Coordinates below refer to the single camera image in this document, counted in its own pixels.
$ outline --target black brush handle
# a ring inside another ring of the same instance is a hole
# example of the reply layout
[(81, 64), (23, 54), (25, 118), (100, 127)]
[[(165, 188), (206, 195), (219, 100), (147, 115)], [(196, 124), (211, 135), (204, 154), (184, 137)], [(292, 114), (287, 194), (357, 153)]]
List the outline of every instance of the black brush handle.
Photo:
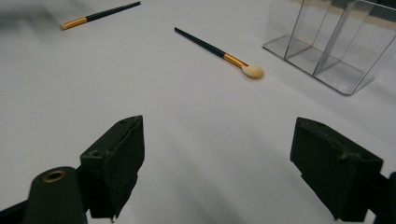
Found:
[(131, 8), (131, 7), (137, 7), (139, 5), (140, 5), (140, 2), (135, 2), (135, 3), (128, 4), (128, 5), (125, 5), (125, 6), (122, 6), (122, 7), (111, 8), (109, 10), (106, 10), (106, 11), (103, 11), (103, 12), (98, 12), (98, 13), (92, 14), (90, 16), (87, 16), (86, 19), (87, 19), (87, 21), (94, 21), (94, 20), (101, 19), (103, 17), (109, 16), (111, 14), (114, 14), (114, 13), (117, 13), (117, 12), (121, 12), (121, 11), (123, 11), (125, 9), (128, 9), (128, 8)]
[(220, 58), (224, 58), (225, 52), (222, 51), (221, 49), (218, 49), (218, 48), (206, 43), (205, 41), (198, 39), (197, 37), (195, 37), (193, 35), (189, 35), (186, 32), (184, 32), (176, 27), (175, 27), (175, 31), (176, 31), (176, 33), (183, 35), (184, 37), (188, 38), (190, 41), (203, 47), (204, 49), (209, 50), (210, 52), (214, 53), (215, 55), (219, 56)]

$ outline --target makeup brush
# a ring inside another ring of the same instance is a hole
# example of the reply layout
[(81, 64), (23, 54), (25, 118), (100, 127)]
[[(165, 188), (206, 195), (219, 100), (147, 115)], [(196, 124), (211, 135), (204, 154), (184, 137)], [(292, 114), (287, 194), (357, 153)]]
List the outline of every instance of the makeup brush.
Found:
[(252, 77), (252, 78), (261, 78), (264, 75), (264, 70), (256, 65), (248, 65), (247, 63), (244, 63), (242, 61), (240, 61), (239, 59), (235, 58), (234, 56), (222, 51), (221, 49), (218, 49), (208, 43), (206, 43), (205, 41), (198, 39), (197, 37), (193, 36), (193, 35), (189, 35), (186, 32), (178, 29), (175, 27), (175, 31), (180, 34), (183, 35), (184, 37), (188, 38), (190, 41), (194, 42), (195, 44), (203, 47), (204, 49), (209, 50), (210, 52), (212, 52), (213, 54), (219, 56), (220, 58), (224, 59), (225, 61), (232, 63), (233, 65), (239, 67), (240, 69), (242, 69), (242, 71), (245, 73), (245, 75), (247, 75), (248, 77)]
[(128, 9), (128, 8), (131, 8), (131, 7), (137, 7), (139, 5), (140, 5), (140, 2), (135, 2), (135, 3), (128, 4), (128, 5), (125, 5), (125, 6), (122, 6), (122, 7), (111, 8), (109, 10), (98, 12), (98, 13), (92, 14), (90, 16), (82, 17), (82, 18), (79, 18), (79, 19), (76, 19), (76, 20), (73, 20), (73, 21), (68, 21), (68, 22), (66, 22), (66, 23), (61, 25), (61, 30), (67, 30), (67, 29), (70, 29), (72, 27), (84, 24), (86, 22), (95, 21), (97, 19), (101, 19), (101, 18), (109, 16), (111, 14), (114, 14), (114, 13), (117, 13), (117, 12), (121, 12), (121, 11), (123, 11), (125, 9)]

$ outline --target brush tip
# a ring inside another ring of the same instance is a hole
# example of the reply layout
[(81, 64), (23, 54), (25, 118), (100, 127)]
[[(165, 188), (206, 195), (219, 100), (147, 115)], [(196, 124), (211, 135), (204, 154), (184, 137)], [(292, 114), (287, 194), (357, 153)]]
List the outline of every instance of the brush tip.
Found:
[(242, 66), (242, 71), (245, 75), (252, 78), (262, 78), (265, 73), (264, 69), (257, 65)]

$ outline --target screw hole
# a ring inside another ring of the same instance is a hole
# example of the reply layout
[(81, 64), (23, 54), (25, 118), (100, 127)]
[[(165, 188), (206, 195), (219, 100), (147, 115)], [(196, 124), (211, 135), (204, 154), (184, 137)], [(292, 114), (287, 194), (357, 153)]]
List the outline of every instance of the screw hole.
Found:
[(63, 170), (53, 171), (53, 172), (47, 174), (46, 176), (44, 176), (44, 182), (46, 182), (46, 183), (56, 182), (56, 181), (64, 178), (65, 174), (66, 174), (66, 172)]
[(91, 156), (99, 156), (99, 151), (98, 150), (94, 150), (92, 152), (90, 152)]

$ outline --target clear acrylic organizer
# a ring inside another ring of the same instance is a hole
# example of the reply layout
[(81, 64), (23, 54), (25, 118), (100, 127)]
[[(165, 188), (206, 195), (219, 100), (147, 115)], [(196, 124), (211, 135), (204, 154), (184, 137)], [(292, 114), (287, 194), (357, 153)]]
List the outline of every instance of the clear acrylic organizer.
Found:
[(396, 43), (396, 9), (363, 0), (272, 0), (262, 47), (351, 95)]

